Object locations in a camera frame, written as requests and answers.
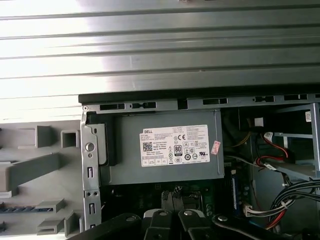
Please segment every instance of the black plastic part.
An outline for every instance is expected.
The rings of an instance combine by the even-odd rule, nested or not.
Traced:
[[[184,239],[191,240],[215,240],[219,239],[217,234],[211,228],[211,223],[205,217],[199,215],[192,210],[182,210],[178,213],[184,230]]]
[[[115,142],[115,118],[110,116],[104,122],[105,144],[106,144],[106,165],[115,166],[117,164],[116,142]]]
[[[124,213],[92,227],[69,240],[125,240],[139,239],[141,219],[132,213]]]
[[[228,98],[238,96],[273,96],[293,94],[318,94],[318,84],[279,84],[261,86],[207,87],[190,89],[167,89],[150,91],[123,91],[80,94],[79,103],[83,105],[99,103],[116,103],[130,101],[147,101],[154,99],[187,99],[187,98]]]
[[[167,210],[158,210],[152,216],[150,226],[145,232],[144,240],[174,240],[175,238],[172,228],[172,212]]]
[[[212,218],[212,222],[218,226],[219,228],[223,228],[228,230],[231,234],[238,233],[241,236],[246,236],[249,239],[253,240],[284,240],[286,238],[273,233],[271,231],[267,231],[262,227],[258,227],[249,223],[245,219],[241,219],[234,216],[222,216],[224,221],[219,220],[221,215],[215,215]]]

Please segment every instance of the ce mark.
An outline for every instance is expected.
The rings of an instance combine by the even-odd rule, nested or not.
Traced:
[[[186,135],[185,135],[185,134],[179,135],[179,136],[178,136],[178,139],[179,139],[179,140],[182,140],[181,138],[182,138],[183,140],[186,140]]]

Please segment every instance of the metal frame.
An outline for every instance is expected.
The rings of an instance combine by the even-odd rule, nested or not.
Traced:
[[[310,181],[320,178],[320,106],[319,103],[314,102],[306,105],[286,107],[282,109],[275,110],[275,113],[288,113],[296,112],[303,110],[310,110],[311,116],[311,129],[312,134],[290,134],[283,132],[274,133],[275,137],[283,137],[283,143],[285,147],[288,147],[288,138],[303,138],[303,139],[312,139],[313,143],[313,155],[314,160],[312,165],[298,165],[298,164],[289,164],[289,163],[278,163],[272,162],[272,166],[276,170],[286,173],[288,175],[295,176],[297,178]]]
[[[303,104],[300,106],[293,106],[288,108],[283,108],[276,110],[275,113],[284,113],[286,111],[299,111],[310,109],[308,104],[320,103],[320,98],[316,97],[317,94],[307,94],[307,99],[302,100],[285,100],[285,95],[269,95],[269,97],[274,97],[274,101],[266,102],[260,101],[256,102],[256,97],[261,96],[239,96],[239,97],[202,97],[202,98],[188,98],[187,110],[199,110],[199,109],[222,109],[222,108],[234,108],[234,107],[254,107],[254,106],[277,106],[277,105],[288,105],[288,104]],[[226,103],[217,104],[203,104],[203,100],[217,100],[225,99]],[[155,102],[155,108],[132,108],[132,104],[143,104]],[[115,114],[115,113],[135,113],[135,112],[149,112],[149,111],[176,111],[178,110],[178,103],[176,99],[163,99],[163,100],[144,100],[144,101],[128,101],[128,102],[115,102],[115,104],[124,104],[123,109],[111,109],[111,110],[101,110],[100,105],[108,105],[112,103],[101,103],[93,105],[82,106],[84,112],[96,112],[97,114]]]
[[[81,155],[84,228],[88,230],[101,224],[100,176],[98,137],[94,125],[86,125],[87,112],[82,114]]]
[[[317,136],[316,139],[319,139],[319,112],[317,114],[316,109],[319,109],[319,104],[314,103],[316,101],[320,102],[320,98],[316,98],[315,94],[308,94],[307,99],[304,100],[290,100],[286,101],[284,95],[274,95],[273,102],[260,101],[256,102],[256,96],[244,96],[244,97],[226,97],[223,101],[225,103],[220,102],[220,98],[214,98],[217,100],[217,104],[203,104],[203,100],[208,98],[188,98],[188,108],[184,110],[179,110],[178,101],[176,99],[163,99],[163,100],[146,100],[146,101],[130,101],[130,102],[116,102],[114,104],[121,104],[122,107],[120,109],[111,109],[111,110],[101,110],[101,105],[113,104],[113,103],[102,103],[95,105],[84,105],[82,106],[83,115],[81,121],[81,142],[82,142],[82,163],[83,163],[83,190],[84,190],[84,219],[85,219],[85,229],[92,228],[97,224],[101,223],[101,201],[100,197],[95,197],[92,193],[96,192],[99,196],[99,141],[97,133],[94,134],[95,125],[86,125],[87,113],[95,112],[96,114],[134,114],[136,112],[163,112],[163,111],[195,111],[195,110],[208,110],[208,109],[220,109],[220,108],[231,108],[231,107],[254,107],[254,106],[278,106],[284,104],[304,104],[300,106],[287,107],[283,109],[279,109],[276,112],[290,112],[290,111],[299,111],[299,110],[308,110],[314,109],[311,113],[312,117],[312,136],[308,134],[287,134],[287,133],[276,133],[275,136],[283,137],[284,141],[288,144],[288,138],[313,138]],[[154,108],[132,108],[133,104],[143,105],[143,103],[155,102]],[[92,152],[93,157],[88,157],[89,152],[86,149],[86,144],[92,142],[95,147]],[[315,156],[320,156],[319,154],[319,143],[315,143],[314,145]],[[87,168],[92,168],[93,177],[88,179],[88,171]],[[295,175],[300,179],[304,179],[306,181],[311,179],[315,179],[318,177],[318,170],[313,174],[313,166],[284,166],[284,165],[275,165],[277,170],[280,172],[284,172],[290,175]],[[93,205],[99,206],[99,208],[95,208],[93,210]]]

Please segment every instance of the metal bracket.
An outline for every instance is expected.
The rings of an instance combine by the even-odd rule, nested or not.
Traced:
[[[82,187],[85,230],[101,224],[99,146],[94,126],[86,125],[87,112],[81,119]]]

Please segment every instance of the rectangular slot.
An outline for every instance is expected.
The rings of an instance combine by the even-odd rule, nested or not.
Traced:
[[[256,103],[266,102],[266,103],[273,103],[275,101],[274,96],[256,96],[253,99]]]
[[[77,134],[76,132],[62,132],[61,134],[61,146],[62,148],[76,147],[77,146]]]
[[[94,203],[89,204],[89,214],[96,214],[96,206]]]
[[[100,105],[100,110],[101,111],[121,110],[121,109],[125,109],[125,104],[124,103]]]
[[[216,104],[227,104],[227,103],[228,103],[227,98],[211,98],[211,99],[202,100],[203,105],[216,105]]]
[[[94,169],[91,166],[87,168],[87,173],[88,173],[88,179],[94,178]]]
[[[188,109],[188,100],[187,99],[178,99],[178,110]]]
[[[130,105],[130,108],[132,109],[140,109],[140,108],[143,108],[143,109],[155,109],[157,107],[157,104],[155,101],[149,101],[149,102],[144,102],[142,104],[140,103],[132,103]]]
[[[285,101],[294,101],[294,100],[307,100],[307,94],[293,94],[293,95],[284,95]]]

